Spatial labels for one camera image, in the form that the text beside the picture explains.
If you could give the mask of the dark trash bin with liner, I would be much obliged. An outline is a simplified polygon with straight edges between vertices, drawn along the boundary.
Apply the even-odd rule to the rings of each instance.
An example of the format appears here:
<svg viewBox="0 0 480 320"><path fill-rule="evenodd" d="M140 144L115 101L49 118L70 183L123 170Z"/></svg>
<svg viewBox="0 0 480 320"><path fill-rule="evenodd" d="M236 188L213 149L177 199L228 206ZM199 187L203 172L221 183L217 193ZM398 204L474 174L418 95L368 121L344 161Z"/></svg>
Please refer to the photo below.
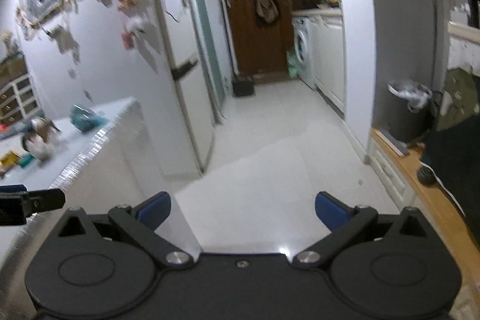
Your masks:
<svg viewBox="0 0 480 320"><path fill-rule="evenodd" d="M434 122L431 111L433 92L411 79L393 80L387 127L398 141L411 144L428 132Z"/></svg>

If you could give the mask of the crushed blue Pepsi can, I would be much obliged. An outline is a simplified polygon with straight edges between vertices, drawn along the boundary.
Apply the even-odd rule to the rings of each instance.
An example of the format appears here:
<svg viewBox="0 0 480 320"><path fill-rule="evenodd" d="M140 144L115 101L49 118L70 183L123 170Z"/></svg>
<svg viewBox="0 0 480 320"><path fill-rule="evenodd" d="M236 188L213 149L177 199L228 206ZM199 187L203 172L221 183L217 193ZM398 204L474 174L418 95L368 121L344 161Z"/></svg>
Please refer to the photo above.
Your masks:
<svg viewBox="0 0 480 320"><path fill-rule="evenodd" d="M34 117L22 136L22 147L35 159L45 160L52 154L58 133L59 130L51 119Z"/></svg>

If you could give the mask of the brown cardboard piece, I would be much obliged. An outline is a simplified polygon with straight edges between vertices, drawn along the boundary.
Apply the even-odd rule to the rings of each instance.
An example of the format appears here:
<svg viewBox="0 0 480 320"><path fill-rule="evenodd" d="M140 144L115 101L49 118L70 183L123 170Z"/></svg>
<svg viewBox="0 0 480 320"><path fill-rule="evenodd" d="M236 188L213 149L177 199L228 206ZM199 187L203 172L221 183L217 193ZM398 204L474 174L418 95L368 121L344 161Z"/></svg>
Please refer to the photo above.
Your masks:
<svg viewBox="0 0 480 320"><path fill-rule="evenodd" d="M35 117L31 121L32 130L47 145L57 145L61 130L49 118Z"/></svg>

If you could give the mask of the white wall shelf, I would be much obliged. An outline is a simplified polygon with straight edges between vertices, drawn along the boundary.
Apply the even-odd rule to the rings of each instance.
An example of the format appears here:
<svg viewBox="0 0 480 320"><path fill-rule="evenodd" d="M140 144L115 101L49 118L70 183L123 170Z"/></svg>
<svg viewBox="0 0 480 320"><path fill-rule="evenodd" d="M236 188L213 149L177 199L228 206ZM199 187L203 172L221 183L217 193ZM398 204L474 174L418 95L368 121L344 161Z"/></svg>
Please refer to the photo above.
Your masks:
<svg viewBox="0 0 480 320"><path fill-rule="evenodd" d="M479 0L448 0L448 68L479 76Z"/></svg>

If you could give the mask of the white kitchen cabinets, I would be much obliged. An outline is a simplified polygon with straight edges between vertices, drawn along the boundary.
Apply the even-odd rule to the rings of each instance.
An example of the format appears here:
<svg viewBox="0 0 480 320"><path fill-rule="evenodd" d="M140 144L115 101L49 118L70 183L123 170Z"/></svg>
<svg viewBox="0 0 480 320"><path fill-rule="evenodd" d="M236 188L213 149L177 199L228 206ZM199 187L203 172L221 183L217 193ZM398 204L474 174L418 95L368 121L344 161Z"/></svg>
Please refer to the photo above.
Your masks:
<svg viewBox="0 0 480 320"><path fill-rule="evenodd" d="M340 110L345 107L343 16L340 9L320 10L309 18L316 87Z"/></svg>

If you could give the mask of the white refrigerator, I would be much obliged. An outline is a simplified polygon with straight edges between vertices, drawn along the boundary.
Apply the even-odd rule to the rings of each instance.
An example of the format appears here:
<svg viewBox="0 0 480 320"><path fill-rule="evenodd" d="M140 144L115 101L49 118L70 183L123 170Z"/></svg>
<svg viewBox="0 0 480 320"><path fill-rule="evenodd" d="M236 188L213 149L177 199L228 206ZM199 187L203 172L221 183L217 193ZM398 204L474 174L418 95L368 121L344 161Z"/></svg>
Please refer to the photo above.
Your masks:
<svg viewBox="0 0 480 320"><path fill-rule="evenodd" d="M168 64L189 132L187 145L193 153L194 169L208 167L214 144L214 115L203 70L191 0L155 0L160 17Z"/></svg>

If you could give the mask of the teal plastic wrapper bag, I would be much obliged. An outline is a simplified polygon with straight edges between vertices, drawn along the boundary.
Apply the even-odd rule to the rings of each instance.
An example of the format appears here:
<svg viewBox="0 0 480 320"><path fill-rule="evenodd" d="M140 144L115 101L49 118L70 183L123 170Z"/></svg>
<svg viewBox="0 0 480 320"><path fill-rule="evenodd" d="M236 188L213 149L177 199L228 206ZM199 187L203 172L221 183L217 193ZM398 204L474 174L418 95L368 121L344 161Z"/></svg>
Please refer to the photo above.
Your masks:
<svg viewBox="0 0 480 320"><path fill-rule="evenodd" d="M103 127L107 119L87 107L74 105L70 111L70 123L82 134Z"/></svg>

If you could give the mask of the white sheep plush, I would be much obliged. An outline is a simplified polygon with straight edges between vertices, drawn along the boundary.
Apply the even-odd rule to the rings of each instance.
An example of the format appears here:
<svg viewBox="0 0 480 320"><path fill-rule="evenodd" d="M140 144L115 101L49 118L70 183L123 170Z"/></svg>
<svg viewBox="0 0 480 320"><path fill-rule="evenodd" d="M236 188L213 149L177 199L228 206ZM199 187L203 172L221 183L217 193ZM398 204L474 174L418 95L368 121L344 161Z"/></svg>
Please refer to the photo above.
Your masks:
<svg viewBox="0 0 480 320"><path fill-rule="evenodd" d="M145 34L146 21L139 15L134 16L128 20L126 29L132 34Z"/></svg>

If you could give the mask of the teal round lid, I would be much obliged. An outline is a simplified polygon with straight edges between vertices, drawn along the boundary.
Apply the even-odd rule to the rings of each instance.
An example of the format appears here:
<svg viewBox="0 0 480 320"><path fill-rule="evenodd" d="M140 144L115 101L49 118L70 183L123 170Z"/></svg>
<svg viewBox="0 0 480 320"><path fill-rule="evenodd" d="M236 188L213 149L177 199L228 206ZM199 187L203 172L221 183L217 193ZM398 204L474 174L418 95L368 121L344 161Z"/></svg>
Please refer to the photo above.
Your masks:
<svg viewBox="0 0 480 320"><path fill-rule="evenodd" d="M29 164L31 164L35 160L35 157L33 157L31 154L25 154L18 160L18 165L24 169L27 167Z"/></svg>

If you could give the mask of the white paper wrapper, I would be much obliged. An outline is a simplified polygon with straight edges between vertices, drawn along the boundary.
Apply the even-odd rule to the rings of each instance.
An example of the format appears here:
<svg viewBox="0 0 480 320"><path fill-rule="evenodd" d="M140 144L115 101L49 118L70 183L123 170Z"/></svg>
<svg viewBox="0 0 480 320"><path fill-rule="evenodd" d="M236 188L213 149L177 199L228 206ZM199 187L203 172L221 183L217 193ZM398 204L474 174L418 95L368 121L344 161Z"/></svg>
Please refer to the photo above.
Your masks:
<svg viewBox="0 0 480 320"><path fill-rule="evenodd" d="M51 143L46 143L42 139L27 140L25 142L27 151L40 162L49 160L54 154L54 146Z"/></svg>

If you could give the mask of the gold foil wrapper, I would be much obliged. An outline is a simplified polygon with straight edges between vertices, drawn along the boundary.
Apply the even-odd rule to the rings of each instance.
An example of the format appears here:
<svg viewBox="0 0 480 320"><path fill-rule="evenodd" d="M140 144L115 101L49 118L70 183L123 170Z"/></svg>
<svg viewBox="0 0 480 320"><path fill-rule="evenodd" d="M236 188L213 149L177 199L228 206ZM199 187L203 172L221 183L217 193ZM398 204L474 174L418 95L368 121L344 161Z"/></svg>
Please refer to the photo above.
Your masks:
<svg viewBox="0 0 480 320"><path fill-rule="evenodd" d="M1 176L4 176L5 173L7 173L13 167L15 167L19 163L19 161L20 161L20 156L14 151L9 151L5 155L3 155L0 159Z"/></svg>

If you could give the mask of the black box on floor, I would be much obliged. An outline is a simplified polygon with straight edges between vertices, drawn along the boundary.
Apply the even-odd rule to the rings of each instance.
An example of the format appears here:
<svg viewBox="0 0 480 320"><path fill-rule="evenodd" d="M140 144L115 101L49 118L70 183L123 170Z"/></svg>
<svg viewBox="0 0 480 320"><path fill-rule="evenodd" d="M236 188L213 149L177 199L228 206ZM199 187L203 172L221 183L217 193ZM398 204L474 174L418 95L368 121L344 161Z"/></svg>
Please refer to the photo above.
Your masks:
<svg viewBox="0 0 480 320"><path fill-rule="evenodd" d="M250 76L234 76L232 79L235 97L250 97L255 94L255 81Z"/></svg>

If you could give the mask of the hanging brown bag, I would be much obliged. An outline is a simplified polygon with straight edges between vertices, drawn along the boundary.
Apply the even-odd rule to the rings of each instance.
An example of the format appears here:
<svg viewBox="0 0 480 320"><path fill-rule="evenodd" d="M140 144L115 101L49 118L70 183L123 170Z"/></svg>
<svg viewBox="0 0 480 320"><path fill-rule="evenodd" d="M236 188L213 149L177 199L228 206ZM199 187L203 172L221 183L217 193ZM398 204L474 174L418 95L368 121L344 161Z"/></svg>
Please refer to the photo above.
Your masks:
<svg viewBox="0 0 480 320"><path fill-rule="evenodd" d="M259 26L270 26L278 22L280 11L276 0L256 0L256 20Z"/></svg>

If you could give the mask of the white low wooden-top cabinet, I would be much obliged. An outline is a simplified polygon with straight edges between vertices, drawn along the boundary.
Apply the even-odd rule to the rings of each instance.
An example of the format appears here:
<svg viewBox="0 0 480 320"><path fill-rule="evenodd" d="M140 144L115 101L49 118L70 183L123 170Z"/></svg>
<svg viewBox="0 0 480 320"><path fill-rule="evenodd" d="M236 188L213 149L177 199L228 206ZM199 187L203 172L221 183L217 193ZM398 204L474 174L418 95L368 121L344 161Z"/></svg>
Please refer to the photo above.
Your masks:
<svg viewBox="0 0 480 320"><path fill-rule="evenodd" d="M414 147L400 157L373 128L368 159L385 190L399 209L415 206L439 232L460 266L467 284L479 293L479 245L470 234L463 215L438 185L425 186L416 177L422 148Z"/></svg>

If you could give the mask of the green plastic bag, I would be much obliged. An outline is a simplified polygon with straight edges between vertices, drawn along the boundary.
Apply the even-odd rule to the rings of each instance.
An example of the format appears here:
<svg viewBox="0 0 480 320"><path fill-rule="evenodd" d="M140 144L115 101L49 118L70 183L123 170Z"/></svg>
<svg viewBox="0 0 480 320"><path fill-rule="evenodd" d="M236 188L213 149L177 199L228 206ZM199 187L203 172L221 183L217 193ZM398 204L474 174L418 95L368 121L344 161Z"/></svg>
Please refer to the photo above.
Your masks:
<svg viewBox="0 0 480 320"><path fill-rule="evenodd" d="M297 56L295 53L295 48L291 47L286 53L287 53L286 59L287 59L287 69L288 69L289 77L292 79L295 79L299 76L298 62L297 62Z"/></svg>

